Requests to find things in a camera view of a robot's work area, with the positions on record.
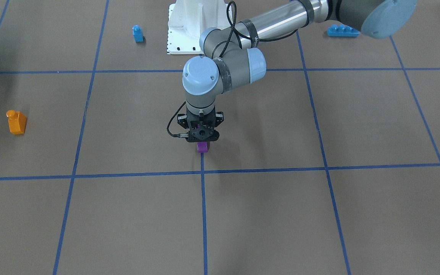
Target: round blue cap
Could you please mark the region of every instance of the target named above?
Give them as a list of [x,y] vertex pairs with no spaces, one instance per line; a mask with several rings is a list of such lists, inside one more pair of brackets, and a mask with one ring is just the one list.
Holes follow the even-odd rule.
[[258,48],[247,49],[247,57],[249,58],[249,72],[251,82],[259,80],[266,75],[266,59],[264,54]]
[[366,18],[361,33],[386,38],[398,31],[414,13],[417,0],[385,0]]
[[183,68],[183,87],[192,95],[211,91],[218,81],[218,67],[213,60],[195,56]]
[[204,46],[205,46],[206,37],[210,34],[210,32],[212,32],[213,30],[216,30],[216,29],[218,29],[218,28],[214,28],[214,27],[208,28],[208,29],[204,30],[201,33],[201,35],[199,36],[199,47],[201,48],[203,53],[204,53],[203,49],[204,49]]

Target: blue lego brick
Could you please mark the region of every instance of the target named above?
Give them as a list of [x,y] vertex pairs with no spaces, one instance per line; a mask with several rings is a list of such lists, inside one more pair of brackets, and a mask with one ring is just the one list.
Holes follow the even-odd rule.
[[357,37],[359,31],[346,25],[332,25],[327,29],[328,36]]
[[135,42],[143,42],[144,41],[144,35],[142,34],[142,29],[138,26],[135,25],[132,28],[132,34],[133,34],[133,38],[135,39]]

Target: small blue toy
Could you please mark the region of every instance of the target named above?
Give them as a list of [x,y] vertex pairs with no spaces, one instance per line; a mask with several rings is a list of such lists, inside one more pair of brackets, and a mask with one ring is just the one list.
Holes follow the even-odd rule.
[[328,36],[338,36],[338,37],[357,37],[359,31],[346,25],[332,25],[327,29]]
[[135,42],[143,42],[144,41],[144,35],[142,34],[142,29],[138,26],[135,25],[132,28],[133,32],[133,38],[135,38]]

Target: black cord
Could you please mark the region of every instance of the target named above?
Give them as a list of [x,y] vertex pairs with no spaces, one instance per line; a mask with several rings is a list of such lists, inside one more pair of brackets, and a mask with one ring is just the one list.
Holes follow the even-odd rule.
[[178,138],[180,137],[179,134],[172,134],[171,131],[169,131],[169,127],[171,125],[171,122],[173,122],[174,118],[176,117],[176,115],[178,115],[178,113],[180,112],[180,110],[183,108],[183,106],[186,104],[186,101],[183,102],[183,104],[181,104],[181,107],[176,111],[176,113],[173,115],[173,117],[171,117],[171,120],[169,120],[169,123],[167,124],[166,130],[167,133],[172,136],[173,138]]
[[[230,9],[230,7],[231,7],[232,5],[234,6],[234,9],[235,9],[235,11],[233,12],[233,13],[234,13],[233,21],[235,22],[236,19],[237,19],[237,5],[235,4],[234,1],[230,1],[230,2],[228,3],[228,5],[227,5],[227,20],[228,20],[228,23],[230,24],[230,27],[232,28],[232,30],[230,31],[230,35],[229,35],[228,40],[227,40],[227,45],[228,45],[228,43],[230,42],[230,37],[232,36],[232,32],[234,32],[235,34],[237,34],[238,36],[240,36],[240,37],[242,37],[242,38],[245,38],[245,39],[251,40],[251,42],[252,42],[252,38],[251,38],[251,37],[248,37],[248,36],[246,36],[246,35],[243,35],[242,33],[240,33],[240,32],[235,28],[235,24],[234,24],[234,22],[231,21],[231,19],[230,19],[230,14],[229,14],[228,10]],[[297,31],[297,30],[294,30],[294,31],[292,31],[291,33],[288,33],[287,35],[284,35],[284,36],[281,36],[281,37],[277,37],[277,38],[271,38],[271,39],[259,39],[259,42],[273,42],[273,41],[278,41],[278,40],[281,40],[281,39],[285,39],[285,38],[288,38],[288,37],[294,35],[294,34],[296,33],[296,31]],[[223,56],[223,53],[225,52],[225,49],[227,49],[227,45],[225,45],[225,48],[223,49],[222,54],[220,54],[220,57]]]

